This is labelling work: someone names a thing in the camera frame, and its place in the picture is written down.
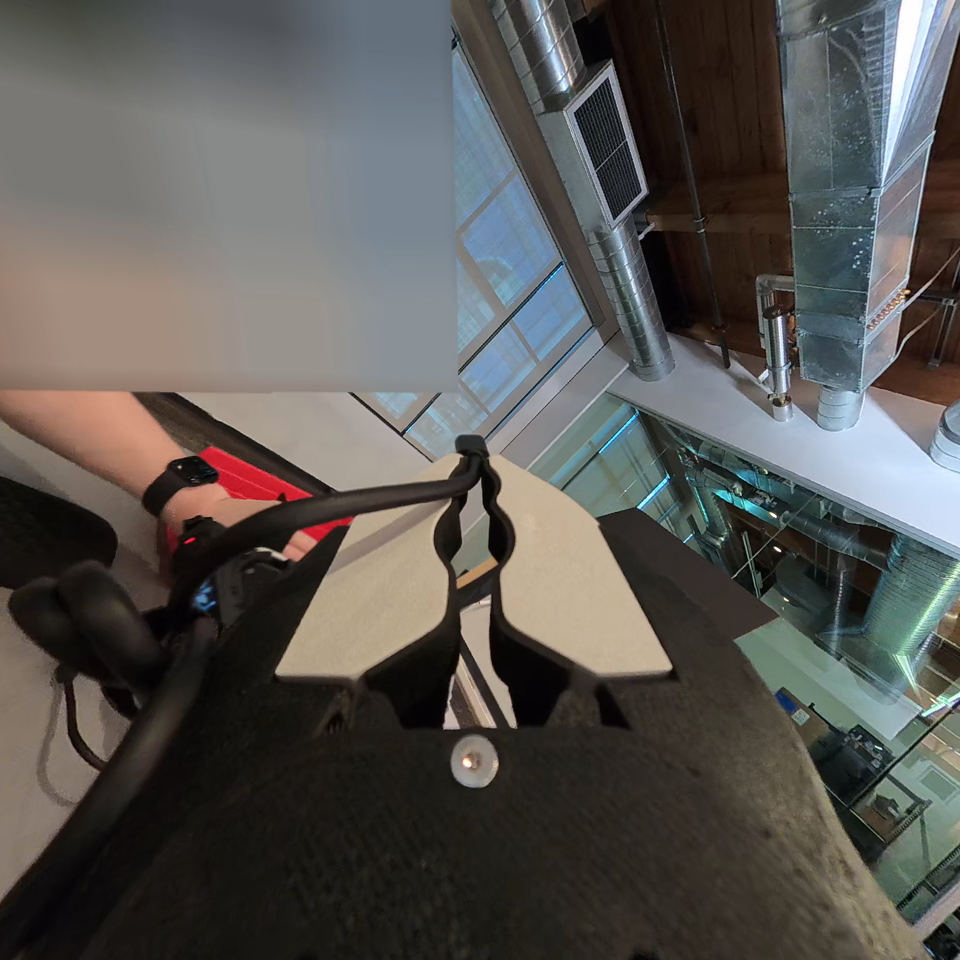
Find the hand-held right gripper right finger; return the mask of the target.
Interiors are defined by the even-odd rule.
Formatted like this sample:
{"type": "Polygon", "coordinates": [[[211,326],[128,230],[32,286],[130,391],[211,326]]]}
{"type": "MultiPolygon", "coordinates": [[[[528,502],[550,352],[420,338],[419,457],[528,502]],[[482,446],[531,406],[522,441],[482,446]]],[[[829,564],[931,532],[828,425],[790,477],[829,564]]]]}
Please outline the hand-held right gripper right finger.
{"type": "Polygon", "coordinates": [[[613,685],[660,682],[673,665],[599,522],[556,486],[499,455],[484,468],[491,665],[519,727],[562,698],[609,709],[613,685]]]}

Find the person's left forearm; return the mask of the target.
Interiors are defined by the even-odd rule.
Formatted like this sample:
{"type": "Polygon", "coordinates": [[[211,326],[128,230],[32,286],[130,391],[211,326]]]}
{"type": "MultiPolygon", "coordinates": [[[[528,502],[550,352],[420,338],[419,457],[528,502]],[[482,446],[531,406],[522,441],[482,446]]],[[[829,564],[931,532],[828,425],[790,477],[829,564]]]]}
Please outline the person's left forearm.
{"type": "Polygon", "coordinates": [[[2,422],[141,500],[183,450],[128,392],[2,390],[2,422]]]}

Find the person's left hand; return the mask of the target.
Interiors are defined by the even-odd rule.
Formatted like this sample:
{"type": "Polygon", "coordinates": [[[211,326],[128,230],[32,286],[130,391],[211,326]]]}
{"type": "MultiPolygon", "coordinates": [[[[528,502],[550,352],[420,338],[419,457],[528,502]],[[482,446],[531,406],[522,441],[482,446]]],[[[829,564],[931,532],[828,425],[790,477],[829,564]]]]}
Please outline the person's left hand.
{"type": "Polygon", "coordinates": [[[177,536],[185,532],[186,522],[210,519],[230,527],[259,512],[281,505],[279,500],[238,499],[218,484],[189,487],[179,491],[161,513],[162,521],[177,536]]]}

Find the red plastic bin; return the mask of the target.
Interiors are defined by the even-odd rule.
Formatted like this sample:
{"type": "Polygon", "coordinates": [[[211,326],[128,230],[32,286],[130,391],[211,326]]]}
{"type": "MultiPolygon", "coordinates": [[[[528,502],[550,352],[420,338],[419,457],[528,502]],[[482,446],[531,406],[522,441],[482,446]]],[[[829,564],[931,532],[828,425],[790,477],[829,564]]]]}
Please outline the red plastic bin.
{"type": "MultiPolygon", "coordinates": [[[[219,483],[234,499],[288,502],[327,495],[325,490],[303,488],[214,446],[201,450],[198,457],[219,474],[219,483]]],[[[183,566],[177,557],[178,543],[170,529],[158,534],[160,574],[168,585],[183,566]]]]}

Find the black smartwatch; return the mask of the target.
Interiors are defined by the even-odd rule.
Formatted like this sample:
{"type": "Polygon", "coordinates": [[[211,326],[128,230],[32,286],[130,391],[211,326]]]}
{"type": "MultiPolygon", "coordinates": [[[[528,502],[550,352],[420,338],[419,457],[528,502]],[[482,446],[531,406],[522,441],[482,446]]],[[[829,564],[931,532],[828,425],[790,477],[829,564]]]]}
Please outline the black smartwatch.
{"type": "Polygon", "coordinates": [[[141,496],[141,505],[148,514],[158,519],[169,502],[180,492],[216,485],[219,471],[198,455],[190,455],[168,462],[141,496]]]}

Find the black rounded object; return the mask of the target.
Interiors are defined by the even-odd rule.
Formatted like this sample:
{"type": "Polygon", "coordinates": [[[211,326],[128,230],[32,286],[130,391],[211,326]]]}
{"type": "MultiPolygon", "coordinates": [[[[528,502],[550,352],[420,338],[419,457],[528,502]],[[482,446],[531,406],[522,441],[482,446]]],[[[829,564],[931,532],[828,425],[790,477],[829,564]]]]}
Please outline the black rounded object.
{"type": "Polygon", "coordinates": [[[60,665],[125,690],[138,706],[169,668],[170,654],[145,615],[99,561],[18,587],[7,608],[21,632],[60,665]]]}

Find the black mesh chair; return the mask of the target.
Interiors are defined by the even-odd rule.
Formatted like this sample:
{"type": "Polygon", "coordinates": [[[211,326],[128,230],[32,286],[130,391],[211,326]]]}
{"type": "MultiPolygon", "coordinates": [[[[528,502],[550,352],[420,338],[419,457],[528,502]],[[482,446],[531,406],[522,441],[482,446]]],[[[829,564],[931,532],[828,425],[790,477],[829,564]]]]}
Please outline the black mesh chair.
{"type": "Polygon", "coordinates": [[[109,522],[71,501],[1,479],[1,588],[58,578],[78,564],[111,568],[118,538],[109,522]]]}

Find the glass partition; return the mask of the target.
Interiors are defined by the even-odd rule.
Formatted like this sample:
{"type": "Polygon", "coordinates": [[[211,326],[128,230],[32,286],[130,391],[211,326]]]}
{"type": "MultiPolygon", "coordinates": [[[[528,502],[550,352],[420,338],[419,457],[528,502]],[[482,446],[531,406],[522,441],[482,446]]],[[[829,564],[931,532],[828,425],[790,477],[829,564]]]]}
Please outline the glass partition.
{"type": "Polygon", "coordinates": [[[958,887],[958,558],[611,393],[532,471],[769,607],[739,645],[880,887],[913,924],[958,887]]]}

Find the silver pipe fitting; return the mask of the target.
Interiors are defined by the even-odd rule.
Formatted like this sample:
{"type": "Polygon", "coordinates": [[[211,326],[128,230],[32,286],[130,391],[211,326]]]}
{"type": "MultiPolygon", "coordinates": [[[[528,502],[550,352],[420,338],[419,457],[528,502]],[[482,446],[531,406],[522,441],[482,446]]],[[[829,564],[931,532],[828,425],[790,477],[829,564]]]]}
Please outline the silver pipe fitting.
{"type": "Polygon", "coordinates": [[[766,393],[771,416],[784,424],[791,420],[794,412],[790,389],[795,281],[785,274],[762,273],[754,282],[754,292],[758,332],[764,350],[764,367],[756,381],[766,393]]]}

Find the large window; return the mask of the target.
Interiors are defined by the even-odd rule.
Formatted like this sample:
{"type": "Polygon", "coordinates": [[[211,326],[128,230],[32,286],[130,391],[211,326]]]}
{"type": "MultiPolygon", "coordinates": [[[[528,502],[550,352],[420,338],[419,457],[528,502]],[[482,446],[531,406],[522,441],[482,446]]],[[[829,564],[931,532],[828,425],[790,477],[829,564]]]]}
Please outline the large window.
{"type": "Polygon", "coordinates": [[[490,437],[593,325],[472,67],[452,51],[459,379],[447,392],[356,398],[421,454],[490,437]]]}

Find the thin dark ceiling pipe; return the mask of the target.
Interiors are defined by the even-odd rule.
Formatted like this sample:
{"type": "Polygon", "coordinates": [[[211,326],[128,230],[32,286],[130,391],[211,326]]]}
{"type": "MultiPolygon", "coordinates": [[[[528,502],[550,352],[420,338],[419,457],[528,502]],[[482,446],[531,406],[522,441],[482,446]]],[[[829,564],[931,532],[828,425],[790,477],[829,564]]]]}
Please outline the thin dark ceiling pipe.
{"type": "Polygon", "coordinates": [[[690,201],[691,222],[694,226],[694,233],[698,238],[702,258],[702,268],[704,271],[706,291],[711,309],[711,329],[715,335],[717,345],[721,352],[723,366],[726,370],[730,370],[732,366],[732,359],[726,335],[726,325],[722,316],[722,310],[716,288],[714,265],[711,255],[710,242],[706,230],[706,217],[702,208],[699,184],[694,169],[693,155],[690,146],[690,136],[688,133],[684,107],[675,72],[673,53],[667,30],[664,3],[662,1],[654,1],[653,8],[658,51],[661,58],[668,95],[670,98],[671,109],[673,111],[677,127],[678,147],[680,150],[683,174],[685,177],[686,188],[690,201]]]}

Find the white vent grille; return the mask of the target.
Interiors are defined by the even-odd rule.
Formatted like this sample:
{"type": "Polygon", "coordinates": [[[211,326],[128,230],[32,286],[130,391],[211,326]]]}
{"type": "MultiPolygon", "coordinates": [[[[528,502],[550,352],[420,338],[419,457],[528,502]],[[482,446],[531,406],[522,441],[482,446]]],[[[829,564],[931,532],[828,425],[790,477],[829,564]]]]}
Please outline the white vent grille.
{"type": "Polygon", "coordinates": [[[612,60],[591,68],[585,84],[564,105],[562,114],[605,223],[615,227],[649,195],[650,189],[612,60]]]}

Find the round spiral metal duct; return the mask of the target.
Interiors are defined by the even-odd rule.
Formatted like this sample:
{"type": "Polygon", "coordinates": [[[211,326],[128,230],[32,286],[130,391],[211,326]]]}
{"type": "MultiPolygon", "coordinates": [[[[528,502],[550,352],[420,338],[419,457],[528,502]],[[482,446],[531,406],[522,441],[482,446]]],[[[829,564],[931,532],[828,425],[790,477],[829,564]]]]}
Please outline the round spiral metal duct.
{"type": "Polygon", "coordinates": [[[506,45],[536,124],[562,181],[616,315],[635,375],[669,377],[675,361],[634,213],[606,224],[594,186],[563,114],[592,68],[584,61],[564,1],[486,3],[506,45]]]}

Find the tapered metal duct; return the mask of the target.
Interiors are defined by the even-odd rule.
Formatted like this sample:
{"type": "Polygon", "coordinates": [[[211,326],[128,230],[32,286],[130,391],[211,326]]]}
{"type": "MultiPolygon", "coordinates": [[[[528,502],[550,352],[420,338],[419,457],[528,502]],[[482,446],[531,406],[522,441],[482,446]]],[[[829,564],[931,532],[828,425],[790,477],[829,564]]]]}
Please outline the tapered metal duct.
{"type": "Polygon", "coordinates": [[[943,409],[928,450],[934,464],[954,474],[960,472],[959,417],[960,401],[956,400],[943,409]]]}

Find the rectangular metal duct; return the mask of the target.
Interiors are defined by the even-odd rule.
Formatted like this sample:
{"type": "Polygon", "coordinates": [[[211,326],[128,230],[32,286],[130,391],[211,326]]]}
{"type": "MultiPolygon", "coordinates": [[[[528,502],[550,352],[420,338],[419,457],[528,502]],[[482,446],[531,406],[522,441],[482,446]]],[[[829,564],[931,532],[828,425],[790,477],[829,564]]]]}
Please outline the rectangular metal duct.
{"type": "Polygon", "coordinates": [[[799,374],[857,425],[894,362],[957,1],[782,1],[776,34],[799,374]]]}

